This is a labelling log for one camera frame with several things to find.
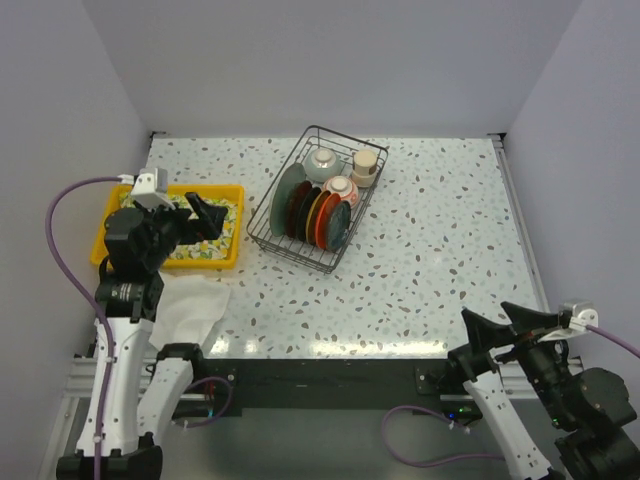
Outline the dark red flower plate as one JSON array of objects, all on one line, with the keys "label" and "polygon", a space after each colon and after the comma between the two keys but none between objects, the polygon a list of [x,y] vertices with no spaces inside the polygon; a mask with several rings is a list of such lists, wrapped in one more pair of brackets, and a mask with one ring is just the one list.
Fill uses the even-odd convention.
[{"label": "dark red flower plate", "polygon": [[309,180],[305,180],[297,185],[293,193],[290,195],[286,210],[285,224],[285,233],[289,238],[296,238],[297,217],[299,215],[301,205],[311,189],[312,183]]}]

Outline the celadon green flower plate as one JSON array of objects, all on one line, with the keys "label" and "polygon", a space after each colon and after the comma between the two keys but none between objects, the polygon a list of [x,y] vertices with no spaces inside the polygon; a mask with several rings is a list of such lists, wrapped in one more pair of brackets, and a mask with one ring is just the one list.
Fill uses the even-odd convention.
[{"label": "celadon green flower plate", "polygon": [[269,226],[275,237],[285,233],[287,205],[296,187],[305,180],[305,170],[302,164],[294,163],[282,173],[272,195],[269,214]]}]

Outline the yellow brown patterned plate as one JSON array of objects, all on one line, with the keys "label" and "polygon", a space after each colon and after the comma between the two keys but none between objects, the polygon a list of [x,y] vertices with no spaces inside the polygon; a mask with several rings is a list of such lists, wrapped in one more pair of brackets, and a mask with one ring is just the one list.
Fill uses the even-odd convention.
[{"label": "yellow brown patterned plate", "polygon": [[306,241],[309,245],[314,246],[316,244],[316,225],[318,221],[319,212],[326,202],[327,198],[331,195],[328,190],[323,190],[314,200],[306,222],[305,234]]}]

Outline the orange red plate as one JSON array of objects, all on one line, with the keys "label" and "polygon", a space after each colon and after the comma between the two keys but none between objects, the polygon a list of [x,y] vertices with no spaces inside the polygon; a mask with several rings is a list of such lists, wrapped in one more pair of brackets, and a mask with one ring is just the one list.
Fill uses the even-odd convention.
[{"label": "orange red plate", "polygon": [[328,225],[335,208],[341,203],[342,198],[338,193],[331,193],[321,204],[315,225],[316,246],[322,250],[327,249]]}]

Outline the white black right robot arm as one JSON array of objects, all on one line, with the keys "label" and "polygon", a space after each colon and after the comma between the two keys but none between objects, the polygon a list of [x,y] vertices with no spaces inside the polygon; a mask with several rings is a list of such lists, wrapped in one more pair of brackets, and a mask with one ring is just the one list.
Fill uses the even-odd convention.
[{"label": "white black right robot arm", "polygon": [[[461,312],[468,341],[447,356],[444,380],[471,395],[496,439],[513,479],[636,479],[639,449],[624,430],[638,417],[624,380],[599,367],[569,370],[568,339],[596,331],[587,301],[545,313],[503,302],[509,321]],[[499,367],[517,362],[555,428],[563,472],[553,469],[508,398]]]}]

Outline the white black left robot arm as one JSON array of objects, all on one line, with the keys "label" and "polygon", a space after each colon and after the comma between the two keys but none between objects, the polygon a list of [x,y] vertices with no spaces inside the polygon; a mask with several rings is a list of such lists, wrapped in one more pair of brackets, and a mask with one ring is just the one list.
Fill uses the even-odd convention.
[{"label": "white black left robot arm", "polygon": [[97,363],[87,419],[73,454],[56,465],[59,479],[157,479],[163,452],[160,429],[180,395],[200,390],[207,380],[202,352],[194,343],[162,348],[158,363],[172,374],[160,382],[155,425],[139,421],[138,398],[144,354],[156,320],[164,283],[159,270],[179,245],[214,240],[222,232],[226,208],[197,193],[189,205],[145,207],[139,201],[111,213],[104,222],[107,255],[94,295]]}]

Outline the lemon print cloth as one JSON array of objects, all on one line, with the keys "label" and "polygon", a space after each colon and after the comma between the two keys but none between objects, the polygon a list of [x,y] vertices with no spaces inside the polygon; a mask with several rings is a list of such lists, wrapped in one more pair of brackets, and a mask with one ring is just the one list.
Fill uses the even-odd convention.
[{"label": "lemon print cloth", "polygon": [[[228,213],[226,215],[223,231],[220,237],[216,240],[201,240],[193,226],[193,221],[196,219],[196,214],[193,212],[188,201],[185,198],[185,194],[187,192],[177,195],[168,195],[170,200],[175,205],[175,208],[186,208],[191,211],[191,215],[188,220],[188,235],[180,241],[180,243],[176,246],[174,251],[162,266],[166,265],[169,261],[176,261],[180,264],[184,264],[188,261],[201,261],[205,263],[211,263],[227,260],[232,250],[233,235],[235,234],[236,226],[238,225],[238,204],[227,198],[207,197],[202,196],[198,192],[196,192],[207,203],[228,208]],[[126,193],[119,197],[118,209],[126,207],[143,208],[132,200],[130,194],[131,193]]]}]

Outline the yellow plastic tray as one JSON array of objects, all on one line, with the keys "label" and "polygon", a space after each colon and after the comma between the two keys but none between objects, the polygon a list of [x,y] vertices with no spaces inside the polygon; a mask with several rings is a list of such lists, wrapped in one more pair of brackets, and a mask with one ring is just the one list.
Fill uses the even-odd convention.
[{"label": "yellow plastic tray", "polygon": [[111,190],[90,256],[134,274],[235,266],[244,207],[240,185],[171,185],[168,206],[144,208],[129,186]]}]

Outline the white towel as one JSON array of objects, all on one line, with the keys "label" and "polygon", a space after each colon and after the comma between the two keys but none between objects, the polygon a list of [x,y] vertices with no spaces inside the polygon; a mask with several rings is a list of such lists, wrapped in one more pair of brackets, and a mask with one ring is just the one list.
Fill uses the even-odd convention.
[{"label": "white towel", "polygon": [[164,287],[150,344],[158,351],[174,343],[203,347],[226,312],[231,287],[204,275],[160,276]]}]

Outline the celadon green bowl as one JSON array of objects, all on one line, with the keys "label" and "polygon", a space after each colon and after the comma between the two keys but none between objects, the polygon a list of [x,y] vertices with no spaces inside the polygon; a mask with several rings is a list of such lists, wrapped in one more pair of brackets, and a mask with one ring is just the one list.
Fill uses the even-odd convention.
[{"label": "celadon green bowl", "polygon": [[316,148],[308,153],[303,161],[303,167],[311,181],[324,183],[340,173],[342,163],[333,150]]}]

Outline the teal blue plate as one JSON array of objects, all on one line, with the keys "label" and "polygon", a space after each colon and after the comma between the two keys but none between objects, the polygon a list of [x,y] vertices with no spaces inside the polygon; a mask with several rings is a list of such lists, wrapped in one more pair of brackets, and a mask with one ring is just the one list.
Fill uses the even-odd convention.
[{"label": "teal blue plate", "polygon": [[345,244],[350,221],[351,205],[348,201],[341,201],[334,208],[327,222],[325,246],[327,251],[336,252]]}]

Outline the red white patterned bowl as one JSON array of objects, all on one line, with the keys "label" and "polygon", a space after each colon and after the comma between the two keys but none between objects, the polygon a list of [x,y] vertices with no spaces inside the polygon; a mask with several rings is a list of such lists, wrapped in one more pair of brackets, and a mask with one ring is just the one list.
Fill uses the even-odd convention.
[{"label": "red white patterned bowl", "polygon": [[323,189],[338,194],[343,201],[350,204],[352,209],[360,199],[359,189],[350,177],[341,175],[331,177],[324,182]]}]

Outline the beige ceramic cup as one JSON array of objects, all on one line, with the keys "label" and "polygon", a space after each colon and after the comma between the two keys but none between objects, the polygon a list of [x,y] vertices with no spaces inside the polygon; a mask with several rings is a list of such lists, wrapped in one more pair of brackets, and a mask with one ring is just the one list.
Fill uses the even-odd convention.
[{"label": "beige ceramic cup", "polygon": [[377,155],[373,151],[362,149],[354,153],[351,179],[358,187],[370,187],[376,178],[376,171]]}]

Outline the aluminium frame rail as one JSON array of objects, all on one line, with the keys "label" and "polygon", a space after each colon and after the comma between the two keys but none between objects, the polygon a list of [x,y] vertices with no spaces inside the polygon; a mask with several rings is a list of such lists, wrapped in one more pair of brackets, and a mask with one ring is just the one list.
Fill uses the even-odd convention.
[{"label": "aluminium frame rail", "polygon": [[505,187],[505,192],[509,201],[512,217],[515,222],[516,230],[519,237],[522,253],[525,258],[526,268],[529,280],[531,282],[535,304],[539,310],[549,311],[549,301],[545,292],[545,288],[540,277],[538,263],[531,244],[529,232],[526,226],[521,205],[517,196],[515,184],[511,174],[509,162],[505,149],[505,133],[490,133],[488,138],[491,140],[493,150],[497,159],[498,169],[501,173]]}]

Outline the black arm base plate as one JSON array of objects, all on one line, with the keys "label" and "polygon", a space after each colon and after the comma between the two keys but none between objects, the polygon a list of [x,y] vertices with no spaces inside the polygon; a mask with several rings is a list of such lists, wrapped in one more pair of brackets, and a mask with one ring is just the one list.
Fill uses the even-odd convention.
[{"label": "black arm base plate", "polygon": [[479,408],[461,386],[444,383],[442,359],[206,359],[200,376],[231,385],[226,416],[246,409],[390,410],[414,405],[448,420],[474,422]]}]

